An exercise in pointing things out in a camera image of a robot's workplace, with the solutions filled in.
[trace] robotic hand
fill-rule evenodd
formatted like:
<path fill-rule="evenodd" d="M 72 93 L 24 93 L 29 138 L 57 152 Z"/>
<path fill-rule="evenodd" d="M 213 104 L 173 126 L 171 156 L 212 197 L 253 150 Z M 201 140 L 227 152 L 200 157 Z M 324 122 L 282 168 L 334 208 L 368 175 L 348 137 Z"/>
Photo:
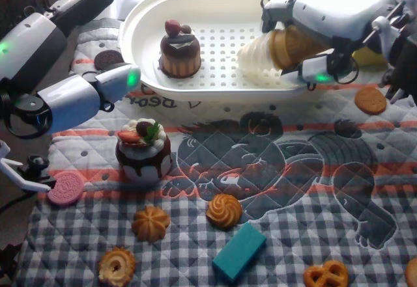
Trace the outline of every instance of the robotic hand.
<path fill-rule="evenodd" d="M 295 25 L 306 35 L 332 48 L 331 53 L 305 59 L 284 69 L 282 79 L 295 84 L 348 84 L 358 76 L 352 53 L 367 46 L 382 53 L 392 65 L 381 84 L 390 84 L 386 97 L 396 100 L 413 95 L 417 100 L 417 0 L 265 0 L 262 32 Z"/>
<path fill-rule="evenodd" d="M 138 87 L 138 67 L 115 64 L 92 78 L 71 75 L 40 90 L 32 91 L 66 47 L 66 36 L 77 25 L 97 17 L 113 0 L 58 0 L 44 14 L 37 12 L 20 22 L 0 42 L 0 119 L 6 129 L 21 139 L 67 130 L 92 118 L 99 110 L 110 112 L 114 102 Z M 17 134 L 11 116 L 36 128 Z M 48 160 L 29 156 L 27 166 L 5 159 L 10 148 L 0 141 L 0 171 L 28 191 L 49 191 L 55 180 L 48 175 Z"/>

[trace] white basket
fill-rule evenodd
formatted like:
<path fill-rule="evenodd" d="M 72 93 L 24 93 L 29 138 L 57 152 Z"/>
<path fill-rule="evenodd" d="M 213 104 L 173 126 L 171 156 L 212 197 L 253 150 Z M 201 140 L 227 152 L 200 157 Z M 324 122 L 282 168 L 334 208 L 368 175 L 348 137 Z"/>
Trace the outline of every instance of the white basket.
<path fill-rule="evenodd" d="M 305 86 L 284 81 L 271 70 L 246 75 L 236 54 L 261 35 L 261 0 L 145 0 L 123 23 L 119 47 L 126 62 L 142 70 L 142 82 L 158 94 L 180 101 L 270 102 L 293 97 Z M 165 20 L 188 24 L 201 44 L 201 69 L 173 79 L 159 69 Z"/>

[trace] cake with strawberry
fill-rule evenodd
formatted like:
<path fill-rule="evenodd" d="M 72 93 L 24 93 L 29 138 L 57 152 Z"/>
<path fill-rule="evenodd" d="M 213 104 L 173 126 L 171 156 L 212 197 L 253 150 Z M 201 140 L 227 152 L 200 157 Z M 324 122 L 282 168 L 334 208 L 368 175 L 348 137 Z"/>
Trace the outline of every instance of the cake with strawberry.
<path fill-rule="evenodd" d="M 201 66 L 200 43 L 189 25 L 177 20 L 165 22 L 165 35 L 161 40 L 161 71 L 169 77 L 184 79 L 194 75 Z"/>
<path fill-rule="evenodd" d="M 149 187 L 168 173 L 171 142 L 164 127 L 155 120 L 131 120 L 117 137 L 116 158 L 131 182 Z"/>

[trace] quilted blanket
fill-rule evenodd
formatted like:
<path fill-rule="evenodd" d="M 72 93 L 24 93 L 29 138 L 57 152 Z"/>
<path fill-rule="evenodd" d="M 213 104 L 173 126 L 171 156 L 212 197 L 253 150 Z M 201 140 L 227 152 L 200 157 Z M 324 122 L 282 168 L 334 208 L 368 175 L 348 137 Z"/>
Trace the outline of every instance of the quilted blanket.
<path fill-rule="evenodd" d="M 97 53 L 116 49 L 118 27 L 86 25 L 72 71 L 94 70 Z M 354 84 L 259 105 L 177 102 L 142 87 L 113 112 L 56 133 L 50 172 L 81 174 L 85 192 L 67 208 L 40 197 L 14 285 L 98 286 L 98 261 L 117 246 L 137 260 L 129 286 L 227 286 L 212 259 L 249 222 L 266 245 L 240 286 L 303 286 L 307 267 L 339 260 L 349 286 L 405 287 L 405 268 L 417 256 L 417 109 L 403 99 L 369 116 L 353 102 L 382 73 L 361 71 Z M 169 174 L 147 192 L 125 182 L 115 157 L 115 132 L 140 117 L 164 126 L 173 152 Z M 227 232 L 205 216 L 218 193 L 244 208 Z M 171 217 L 154 243 L 131 230 L 145 205 Z"/>

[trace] teal rectangular box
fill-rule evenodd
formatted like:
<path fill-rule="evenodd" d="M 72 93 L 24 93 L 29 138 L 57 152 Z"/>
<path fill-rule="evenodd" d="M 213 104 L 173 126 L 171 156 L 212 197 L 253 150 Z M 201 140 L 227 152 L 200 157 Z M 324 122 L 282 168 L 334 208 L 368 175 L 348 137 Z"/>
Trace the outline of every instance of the teal rectangular box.
<path fill-rule="evenodd" d="M 213 259 L 214 268 L 221 271 L 230 282 L 234 282 L 265 241 L 263 234 L 251 224 L 245 223 Z"/>

